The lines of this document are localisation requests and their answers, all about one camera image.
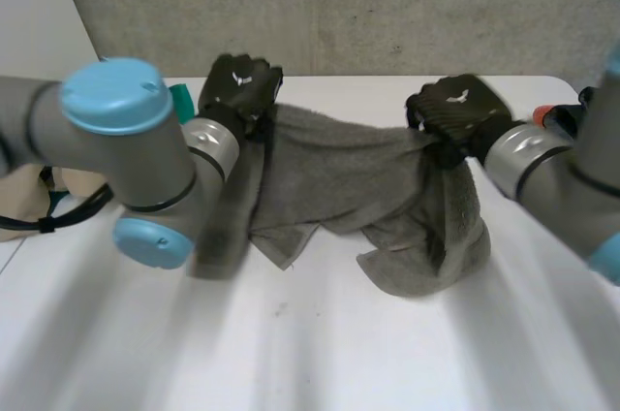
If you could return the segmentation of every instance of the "gray wall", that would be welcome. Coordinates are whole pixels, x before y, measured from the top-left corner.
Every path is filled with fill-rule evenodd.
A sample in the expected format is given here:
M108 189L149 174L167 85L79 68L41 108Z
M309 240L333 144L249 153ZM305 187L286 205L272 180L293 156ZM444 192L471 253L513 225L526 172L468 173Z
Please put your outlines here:
M553 75L596 80L620 0L75 0L100 55L204 76L249 51L288 75Z

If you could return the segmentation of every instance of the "silver metal ring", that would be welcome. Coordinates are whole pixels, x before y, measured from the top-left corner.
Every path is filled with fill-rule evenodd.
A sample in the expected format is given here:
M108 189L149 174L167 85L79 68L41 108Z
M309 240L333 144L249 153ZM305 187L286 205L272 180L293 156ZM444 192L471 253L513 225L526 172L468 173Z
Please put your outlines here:
M194 117L183 125L183 136L188 146L217 161L228 179L239 157L239 143L228 128L209 118Z

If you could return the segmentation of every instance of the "white tabletop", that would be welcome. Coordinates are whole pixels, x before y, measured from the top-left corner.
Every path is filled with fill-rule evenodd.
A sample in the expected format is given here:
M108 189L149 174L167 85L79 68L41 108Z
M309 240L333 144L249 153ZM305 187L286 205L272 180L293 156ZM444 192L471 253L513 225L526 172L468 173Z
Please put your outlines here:
M398 126L435 79L287 78L279 101ZM576 100L558 79L486 79L518 116ZM198 98L201 79L179 82ZM492 260L421 300L365 277L360 235L317 232L284 272L252 248L219 282L119 255L115 207L28 238L0 274L0 409L620 409L617 292L472 167Z

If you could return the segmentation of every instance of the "black glove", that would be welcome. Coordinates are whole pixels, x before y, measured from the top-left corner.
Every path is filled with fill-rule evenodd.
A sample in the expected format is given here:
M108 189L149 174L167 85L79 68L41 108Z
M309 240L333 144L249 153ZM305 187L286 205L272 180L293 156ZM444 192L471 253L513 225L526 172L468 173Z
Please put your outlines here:
M199 98L199 111L223 105L234 110L243 122L245 136L256 133L282 85L282 68L248 54L222 54L213 63Z
M512 121L504 101L474 75L426 84L409 97L406 107L410 127L439 138L429 151L445 169L456 167L467 156L484 163L490 146L520 124Z

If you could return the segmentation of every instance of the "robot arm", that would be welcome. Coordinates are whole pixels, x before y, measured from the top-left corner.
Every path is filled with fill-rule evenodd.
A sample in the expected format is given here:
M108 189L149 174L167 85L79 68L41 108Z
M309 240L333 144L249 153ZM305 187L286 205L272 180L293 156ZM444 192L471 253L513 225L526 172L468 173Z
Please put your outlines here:
M209 74L212 90L237 75L243 85L182 129L159 72L141 60L98 62L62 84L0 78L0 176L27 163L103 174L125 206L117 247L143 264L178 268L282 82L264 60L224 55Z
M440 79L407 101L412 127L442 141L442 167L478 158L495 185L620 285L620 54L612 57L575 144L512 120L474 76Z

